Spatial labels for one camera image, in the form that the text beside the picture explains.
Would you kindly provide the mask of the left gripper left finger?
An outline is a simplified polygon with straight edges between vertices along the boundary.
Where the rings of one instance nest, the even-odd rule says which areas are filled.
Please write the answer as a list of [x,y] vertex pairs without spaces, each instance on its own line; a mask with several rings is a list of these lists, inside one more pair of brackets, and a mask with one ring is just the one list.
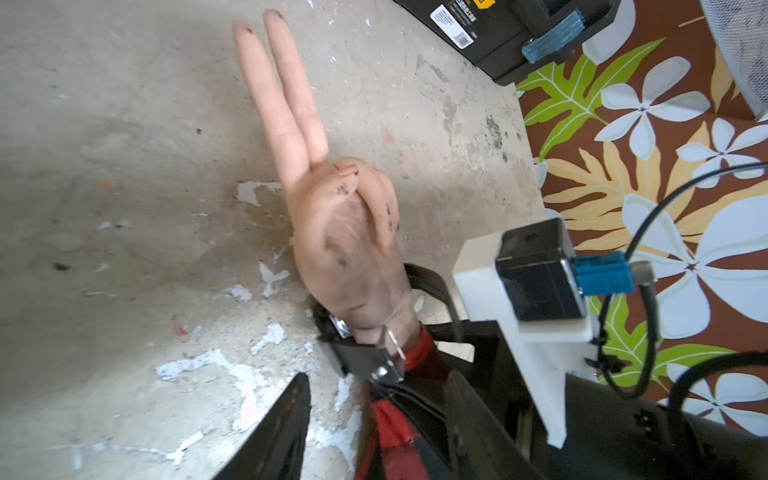
[[214,479],[299,479],[310,411],[309,378],[301,372]]

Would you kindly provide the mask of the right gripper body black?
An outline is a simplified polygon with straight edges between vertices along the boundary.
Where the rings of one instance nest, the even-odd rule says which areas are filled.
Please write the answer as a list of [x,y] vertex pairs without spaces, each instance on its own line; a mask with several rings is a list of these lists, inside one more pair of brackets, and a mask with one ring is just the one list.
[[[647,400],[622,400],[608,388],[566,378],[566,433],[562,447],[548,444],[543,421],[494,321],[463,321],[467,362],[441,353],[460,372],[532,466],[532,479],[764,479],[767,441],[684,415],[689,451],[675,448],[668,411]],[[419,431],[452,477],[444,385],[429,385],[431,406]]]

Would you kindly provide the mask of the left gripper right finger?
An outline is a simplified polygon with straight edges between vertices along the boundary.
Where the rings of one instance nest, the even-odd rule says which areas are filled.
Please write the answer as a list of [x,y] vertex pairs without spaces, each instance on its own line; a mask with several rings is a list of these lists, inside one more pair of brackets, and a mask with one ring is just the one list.
[[444,385],[451,470],[456,479],[532,479],[534,467],[458,371]]

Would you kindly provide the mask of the black wrist watch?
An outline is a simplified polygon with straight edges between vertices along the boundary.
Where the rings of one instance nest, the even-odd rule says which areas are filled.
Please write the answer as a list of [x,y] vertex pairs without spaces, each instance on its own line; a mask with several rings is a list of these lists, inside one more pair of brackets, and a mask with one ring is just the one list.
[[[405,270],[413,289],[421,290],[443,303],[451,321],[427,327],[437,341],[462,343],[463,325],[447,282],[437,272],[415,264],[406,264]],[[372,345],[354,340],[348,325],[325,307],[316,304],[314,322],[319,330],[317,341],[334,371],[342,378],[353,375],[380,383],[399,383],[404,380],[406,357],[394,334],[383,326],[379,340]]]

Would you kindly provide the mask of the red plaid sleeve forearm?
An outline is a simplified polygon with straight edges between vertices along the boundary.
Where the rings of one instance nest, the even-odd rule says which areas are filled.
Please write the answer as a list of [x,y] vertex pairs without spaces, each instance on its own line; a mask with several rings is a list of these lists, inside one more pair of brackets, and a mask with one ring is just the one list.
[[[405,350],[408,378],[443,385],[449,369],[424,325],[417,341]],[[375,420],[355,472],[357,479],[450,479],[452,474],[421,432],[390,401],[371,401]]]

